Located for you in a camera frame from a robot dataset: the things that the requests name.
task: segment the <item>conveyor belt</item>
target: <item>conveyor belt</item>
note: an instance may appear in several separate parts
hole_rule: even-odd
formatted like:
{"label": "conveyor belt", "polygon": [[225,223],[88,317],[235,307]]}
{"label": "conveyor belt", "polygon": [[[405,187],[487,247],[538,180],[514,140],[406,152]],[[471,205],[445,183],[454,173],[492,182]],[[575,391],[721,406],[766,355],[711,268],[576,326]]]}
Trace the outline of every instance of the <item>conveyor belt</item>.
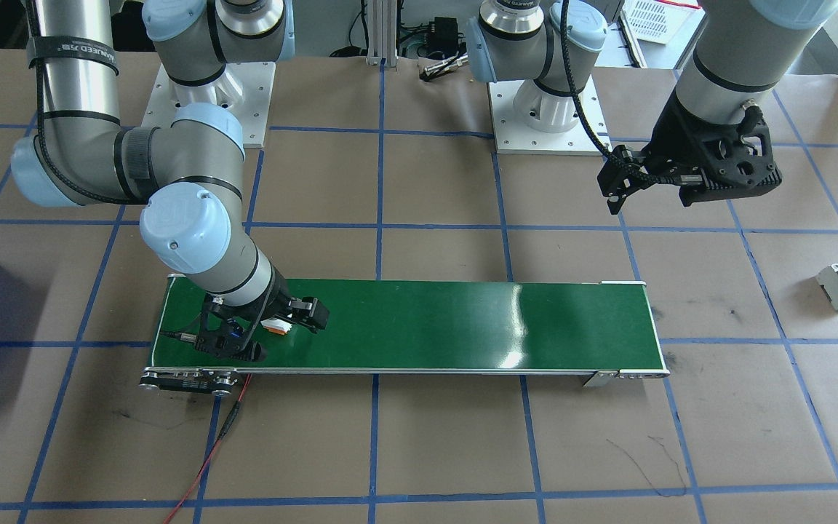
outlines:
{"label": "conveyor belt", "polygon": [[259,329],[267,357],[243,362],[159,335],[193,324],[203,298],[189,279],[170,277],[145,378],[206,390],[228,372],[561,374],[592,384],[669,374],[642,282],[289,282],[329,306],[329,328]]}

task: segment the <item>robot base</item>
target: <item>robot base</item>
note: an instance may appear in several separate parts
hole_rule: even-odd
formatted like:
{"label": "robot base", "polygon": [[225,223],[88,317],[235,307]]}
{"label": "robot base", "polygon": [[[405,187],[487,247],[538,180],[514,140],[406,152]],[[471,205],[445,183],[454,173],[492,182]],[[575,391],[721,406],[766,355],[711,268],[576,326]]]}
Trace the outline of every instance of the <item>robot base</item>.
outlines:
{"label": "robot base", "polygon": [[[490,110],[493,118],[496,152],[522,155],[581,155],[599,156],[580,122],[569,132],[547,133],[534,130],[521,122],[513,111],[513,97],[524,80],[509,80],[490,84]],[[588,123],[601,142],[610,147],[606,121],[599,107],[596,87],[589,79],[581,93]]]}
{"label": "robot base", "polygon": [[[263,137],[267,130],[267,115],[270,111],[270,94],[274,89],[276,66],[272,62],[230,63],[232,74],[239,80],[244,90],[244,99],[228,107],[242,123],[244,146],[263,147]],[[151,99],[147,102],[144,117],[140,125],[144,127],[167,128],[173,122],[176,113],[176,95],[167,77],[164,66],[157,71],[156,80],[151,90]]]}

